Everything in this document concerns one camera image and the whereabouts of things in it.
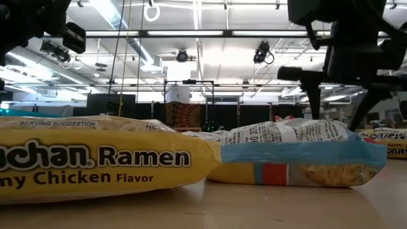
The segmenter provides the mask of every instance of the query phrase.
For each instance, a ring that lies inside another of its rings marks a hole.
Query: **blue package stripe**
[[[224,163],[364,164],[382,169],[387,147],[364,141],[248,142],[222,146],[221,158]]]
[[[348,139],[350,141],[356,141],[356,140],[361,140],[362,137],[359,134],[356,134],[348,129],[346,129],[346,133],[348,134]]]
[[[264,184],[263,182],[263,164],[255,163],[254,164],[254,180],[256,184]]]

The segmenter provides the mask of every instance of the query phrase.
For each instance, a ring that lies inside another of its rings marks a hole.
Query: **ramen package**
[[[196,183],[219,148],[158,121],[0,119],[0,204],[59,202]]]
[[[387,146],[387,158],[407,159],[407,129],[376,128],[360,133]]]
[[[207,179],[225,183],[357,186],[386,164],[385,146],[333,121],[265,122],[205,137],[221,145],[223,161]]]

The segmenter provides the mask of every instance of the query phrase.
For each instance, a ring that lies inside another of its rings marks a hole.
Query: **ceiling light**
[[[108,21],[120,21],[120,14],[110,0],[89,0],[90,4]]]
[[[150,36],[221,36],[223,31],[148,31]]]
[[[35,90],[33,90],[31,88],[28,88],[28,87],[13,87],[13,86],[9,86],[9,85],[6,85],[4,87],[14,89],[14,90],[19,90],[19,91],[22,91],[22,92],[32,93],[32,94],[36,93]]]
[[[347,95],[334,95],[334,96],[330,96],[326,99],[324,99],[324,101],[337,101],[339,99],[343,99],[345,98]]]
[[[51,69],[44,67],[35,61],[29,60],[12,52],[7,53],[7,55],[10,55],[13,58],[23,62],[27,66],[28,73],[31,75],[37,76],[38,78],[51,78],[53,76],[53,71]]]
[[[76,89],[76,88],[73,88],[73,87],[66,87],[66,88],[68,88],[68,89],[71,89],[71,90],[74,90],[74,91],[78,91],[78,89]]]
[[[307,36],[305,31],[233,31],[234,36]]]
[[[138,36],[139,31],[87,31],[86,36],[97,36],[97,37],[104,37],[104,36]]]
[[[298,95],[300,92],[302,92],[302,89],[300,87],[288,88],[281,92],[281,96],[288,97],[288,96]]]
[[[179,63],[184,63],[188,61],[188,54],[186,53],[186,50],[179,50],[176,60]]]
[[[287,10],[287,4],[280,4],[277,9],[276,4],[231,4],[228,5],[231,9],[235,10]]]
[[[5,104],[5,103],[1,103],[1,104],[0,104],[0,108],[1,108],[1,109],[9,109],[9,108],[10,108],[10,105],[9,105],[9,104]]]
[[[360,94],[362,94],[363,92],[356,92],[355,94],[353,94],[352,96],[356,96],[356,95],[360,95]]]
[[[308,98],[308,96],[301,98],[300,102],[308,102],[310,99]]]
[[[331,31],[318,31],[317,36],[330,36]],[[388,38],[389,35],[387,35],[385,32],[379,32],[378,33],[379,38]]]

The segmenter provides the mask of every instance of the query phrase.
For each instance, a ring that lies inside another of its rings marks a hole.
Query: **ceiling pipe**
[[[102,15],[109,25],[116,30],[127,31],[128,22],[122,18],[120,23],[121,13],[118,10],[117,2],[114,0],[89,0],[92,6]],[[135,38],[124,38],[128,45],[141,57],[144,64],[153,64],[154,59],[144,49],[140,42]]]
[[[49,84],[49,83],[43,83],[43,84],[37,84],[37,83],[9,83],[6,84],[6,86],[11,85],[11,86],[25,86],[25,87],[54,87],[56,84]],[[179,87],[191,87],[191,88],[198,88],[198,87],[207,87],[210,85],[209,83],[207,84],[196,84],[196,85],[190,85],[190,84],[178,84],[177,86]],[[299,83],[290,83],[290,84],[249,84],[249,85],[244,85],[244,84],[215,84],[215,87],[232,87],[232,88],[242,88],[242,87],[265,87],[265,88],[282,88],[282,87],[298,87],[300,84]],[[77,85],[77,84],[59,84],[59,87],[105,87],[106,84],[85,84],[85,85]],[[163,87],[164,84],[162,83],[150,83],[150,84],[130,84],[130,83],[125,83],[124,87]],[[341,87],[345,88],[360,88],[360,86],[355,86],[355,85],[340,85]],[[121,87],[119,84],[114,84],[112,87]],[[339,87],[339,85],[319,85],[319,87],[324,88],[324,87]]]
[[[9,55],[11,55],[13,58],[16,58],[16,59],[27,59],[27,60],[33,61],[33,62],[43,66],[45,69],[49,69],[50,71],[54,72],[55,74],[59,74],[60,76],[66,78],[66,79],[69,79],[72,82],[77,83],[79,87],[81,86],[81,84],[94,84],[95,83],[68,69],[64,69],[63,67],[60,67],[58,64],[55,64],[46,58],[40,57],[39,55],[31,52],[30,50],[22,48],[20,46],[16,47],[11,52],[9,52]],[[105,88],[98,88],[97,90],[100,92],[107,92],[107,90]]]
[[[82,1],[83,6],[88,6],[90,3],[89,1]],[[134,1],[138,3],[132,3],[131,6],[142,6],[143,1]],[[279,3],[280,4],[280,10],[286,10],[287,8],[287,3]],[[178,8],[178,9],[187,9],[187,10],[193,10],[193,7],[190,5],[190,2],[180,2],[180,1],[160,1],[156,0],[155,5],[161,6],[161,7],[168,7],[168,8]],[[223,10],[224,9],[224,3],[220,2],[205,2],[202,4],[202,10]],[[277,3],[233,3],[233,6],[237,6],[238,9],[243,9],[247,10],[247,7],[251,10],[256,10],[256,9],[264,9],[267,7],[267,9],[275,9],[277,7]],[[75,8],[78,7],[78,1],[72,1],[72,3],[69,5],[70,8]],[[386,3],[386,9],[391,9],[393,7],[393,3]],[[397,3],[397,9],[407,9],[407,3]]]

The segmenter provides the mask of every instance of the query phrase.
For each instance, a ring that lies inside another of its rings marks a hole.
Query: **ceiling beam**
[[[317,38],[329,31],[316,31]],[[87,31],[87,38],[127,38],[127,31],[99,30]],[[379,38],[389,38],[383,32]],[[306,31],[299,30],[129,30],[128,38],[308,38]]]

